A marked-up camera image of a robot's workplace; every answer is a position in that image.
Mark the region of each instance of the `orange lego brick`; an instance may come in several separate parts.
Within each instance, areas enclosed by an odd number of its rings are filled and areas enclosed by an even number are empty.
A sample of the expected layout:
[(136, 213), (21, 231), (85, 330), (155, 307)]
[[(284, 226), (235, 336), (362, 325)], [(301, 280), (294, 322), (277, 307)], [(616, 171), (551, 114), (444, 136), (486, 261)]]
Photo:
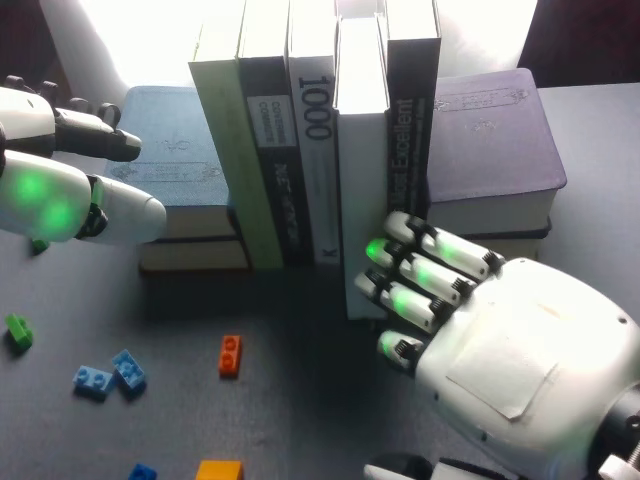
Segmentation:
[(218, 361), (218, 371), (223, 377), (237, 377), (242, 356), (242, 337), (225, 335), (222, 338), (222, 350)]
[(196, 480), (242, 480), (242, 462), (217, 462), (204, 460)]

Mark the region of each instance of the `robotic arm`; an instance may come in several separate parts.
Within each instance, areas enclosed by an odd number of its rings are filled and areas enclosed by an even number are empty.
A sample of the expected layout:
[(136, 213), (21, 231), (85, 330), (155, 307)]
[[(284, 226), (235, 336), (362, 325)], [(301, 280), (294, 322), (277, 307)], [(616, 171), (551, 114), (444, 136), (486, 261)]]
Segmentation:
[[(530, 480), (637, 480), (640, 329), (579, 280), (394, 212), (371, 242), (377, 268), (355, 283), (414, 333), (378, 351), (425, 403), (509, 471)], [(416, 459), (374, 461), (369, 480), (501, 478)]]
[[(18, 77), (5, 85), (11, 88), (0, 87), (0, 229), (53, 242), (136, 244), (162, 236), (166, 212), (153, 196), (48, 158), (56, 149), (137, 158), (140, 139), (114, 128), (117, 107), (104, 104), (98, 117), (55, 108), (55, 84), (43, 83), (40, 94)], [(89, 110), (80, 99), (72, 103)]]

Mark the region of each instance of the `gray table surface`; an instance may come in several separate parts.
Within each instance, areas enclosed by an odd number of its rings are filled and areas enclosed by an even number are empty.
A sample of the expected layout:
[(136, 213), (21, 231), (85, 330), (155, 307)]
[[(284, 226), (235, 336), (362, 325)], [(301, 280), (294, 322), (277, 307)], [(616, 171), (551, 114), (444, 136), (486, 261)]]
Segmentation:
[[(540, 260), (640, 318), (640, 86), (541, 96), (569, 183)], [(71, 241), (31, 258), (26, 239), (0, 233), (0, 314), (35, 330), (21, 357), (0, 345), (0, 477), (124, 479), (142, 462), (160, 479), (192, 480), (203, 459), (237, 459), (247, 480), (355, 480), (396, 450), (494, 467), (384, 367), (366, 328), (345, 324), (337, 280), (324, 270), (144, 279), (134, 249)], [(224, 334), (243, 335), (237, 381), (217, 375)], [(123, 348), (149, 375), (141, 397), (72, 394), (80, 365), (109, 369)]]

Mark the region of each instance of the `stack of books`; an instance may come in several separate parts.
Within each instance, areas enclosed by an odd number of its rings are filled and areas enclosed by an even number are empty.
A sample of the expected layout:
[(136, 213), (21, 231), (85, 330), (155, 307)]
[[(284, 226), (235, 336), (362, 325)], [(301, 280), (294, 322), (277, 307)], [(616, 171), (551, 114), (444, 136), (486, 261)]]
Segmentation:
[[(566, 177), (530, 72), (438, 79), (436, 4), (379, 4), (341, 19), (334, 0), (220, 2), (189, 63), (201, 109), (193, 91), (165, 92), (134, 126), (130, 110), (159, 92), (133, 90), (122, 124), (145, 147), (110, 174), (169, 211), (144, 269), (341, 265), (355, 319), (383, 315), (352, 285), (391, 211), (535, 256)], [(171, 169), (183, 177), (160, 182)]]

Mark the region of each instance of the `purple book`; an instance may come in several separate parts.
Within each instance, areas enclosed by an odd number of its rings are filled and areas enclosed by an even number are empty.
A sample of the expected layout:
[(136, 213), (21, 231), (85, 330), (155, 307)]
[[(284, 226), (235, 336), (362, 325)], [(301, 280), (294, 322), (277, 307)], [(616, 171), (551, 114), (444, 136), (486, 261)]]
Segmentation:
[(547, 225), (567, 177), (529, 70), (438, 80), (427, 178), (428, 219), (454, 233)]

